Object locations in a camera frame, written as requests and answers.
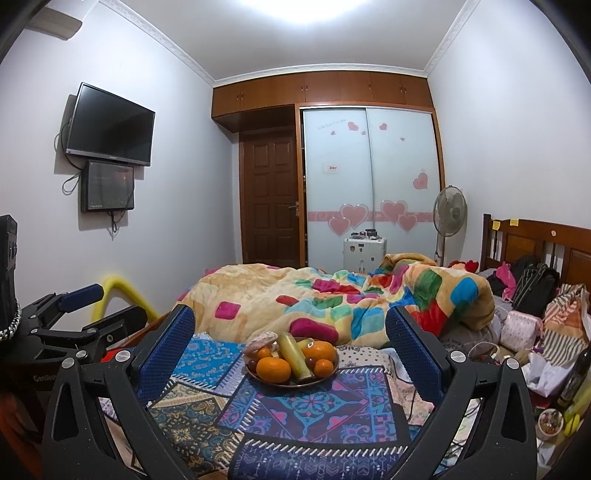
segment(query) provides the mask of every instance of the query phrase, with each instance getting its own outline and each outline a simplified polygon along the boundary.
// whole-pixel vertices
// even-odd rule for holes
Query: television
[[[82,83],[66,153],[149,167],[154,117],[152,110]]]

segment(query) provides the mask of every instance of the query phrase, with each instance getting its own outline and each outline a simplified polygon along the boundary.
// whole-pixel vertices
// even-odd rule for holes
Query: plate of fruit
[[[268,385],[308,387],[331,377],[339,366],[336,348],[322,340],[266,332],[244,349],[248,373]]]

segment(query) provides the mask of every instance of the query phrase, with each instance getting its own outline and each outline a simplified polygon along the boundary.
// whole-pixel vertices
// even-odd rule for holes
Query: ceiling
[[[277,73],[306,70],[318,64],[423,72],[466,3],[466,0],[122,1],[199,64],[217,85],[270,73],[267,70],[279,69]],[[292,4],[297,10],[288,11],[285,19],[279,16],[282,12],[272,11],[274,15],[271,15],[269,10],[254,8],[252,4],[257,2],[270,5],[285,2],[282,5]],[[323,2],[330,4],[329,8],[323,8]],[[339,14],[335,9],[343,4],[349,10]],[[141,26],[137,19],[134,23]]]

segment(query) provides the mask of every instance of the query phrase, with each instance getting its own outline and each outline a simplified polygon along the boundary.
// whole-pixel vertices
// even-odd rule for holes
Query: electric fan
[[[443,189],[433,205],[433,223],[437,233],[441,235],[441,256],[436,251],[436,257],[439,257],[439,265],[443,266],[443,257],[445,256],[445,239],[451,237],[460,231],[466,221],[467,204],[463,193],[454,186]]]

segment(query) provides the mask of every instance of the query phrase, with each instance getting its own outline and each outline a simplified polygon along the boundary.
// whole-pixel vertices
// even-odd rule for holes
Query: white suitcase
[[[354,273],[373,273],[386,255],[386,239],[351,235],[343,242],[344,268]]]

